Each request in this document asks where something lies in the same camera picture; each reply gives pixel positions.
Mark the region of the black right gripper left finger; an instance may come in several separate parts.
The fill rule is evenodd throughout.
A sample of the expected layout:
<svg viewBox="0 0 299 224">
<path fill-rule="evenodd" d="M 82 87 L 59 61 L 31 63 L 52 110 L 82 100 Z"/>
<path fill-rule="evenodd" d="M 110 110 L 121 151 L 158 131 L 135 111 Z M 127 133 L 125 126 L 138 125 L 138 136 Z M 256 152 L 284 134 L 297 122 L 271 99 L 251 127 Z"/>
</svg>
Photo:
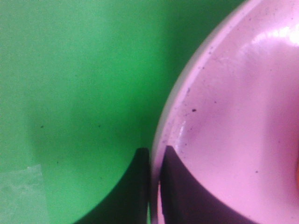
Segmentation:
<svg viewBox="0 0 299 224">
<path fill-rule="evenodd" d="M 139 148 L 112 191 L 77 224 L 145 224 L 150 197 L 149 150 Z"/>
</svg>

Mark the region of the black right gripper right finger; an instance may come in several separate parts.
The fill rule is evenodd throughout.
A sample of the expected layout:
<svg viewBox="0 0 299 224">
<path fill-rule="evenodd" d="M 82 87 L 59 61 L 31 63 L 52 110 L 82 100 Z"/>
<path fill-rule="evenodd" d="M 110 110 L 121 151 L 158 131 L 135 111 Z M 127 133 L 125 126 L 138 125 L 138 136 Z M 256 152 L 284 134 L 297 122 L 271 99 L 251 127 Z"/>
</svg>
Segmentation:
<svg viewBox="0 0 299 224">
<path fill-rule="evenodd" d="M 162 213 L 166 224 L 252 224 L 209 193 L 167 146 L 160 174 Z"/>
</svg>

